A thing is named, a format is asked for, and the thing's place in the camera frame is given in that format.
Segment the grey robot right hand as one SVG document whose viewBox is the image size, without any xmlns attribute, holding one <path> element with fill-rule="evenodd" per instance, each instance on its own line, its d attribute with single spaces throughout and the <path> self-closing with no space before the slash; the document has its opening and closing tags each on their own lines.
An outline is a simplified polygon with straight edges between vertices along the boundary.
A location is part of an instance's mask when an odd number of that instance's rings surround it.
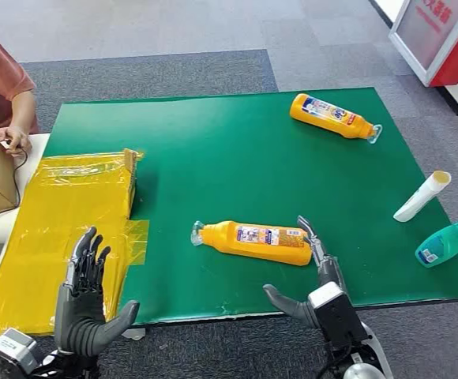
<svg viewBox="0 0 458 379">
<path fill-rule="evenodd" d="M 328 316 L 338 314 L 336 309 L 331 311 L 329 307 L 335 307 L 340 296 L 346 296 L 346 286 L 337 258 L 326 252 L 309 220 L 298 216 L 297 224 L 307 233 L 304 240 L 310 247 L 317 268 L 319 287 L 311 292 L 305 302 L 282 295 L 271 284 L 264 285 L 263 290 L 273 306 L 282 313 L 309 327 L 325 330 Z"/>
</svg>

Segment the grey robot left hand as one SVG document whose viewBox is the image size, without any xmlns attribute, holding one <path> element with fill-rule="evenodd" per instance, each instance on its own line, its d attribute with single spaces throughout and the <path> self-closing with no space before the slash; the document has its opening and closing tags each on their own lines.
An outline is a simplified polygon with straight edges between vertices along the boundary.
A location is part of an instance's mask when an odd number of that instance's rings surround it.
<svg viewBox="0 0 458 379">
<path fill-rule="evenodd" d="M 107 321 L 104 313 L 103 278 L 109 246 L 99 250 L 104 237 L 90 227 L 74 245 L 65 280 L 59 287 L 55 318 L 55 341 L 59 351 L 95 357 L 132 326 L 140 308 L 127 302 Z"/>
</svg>

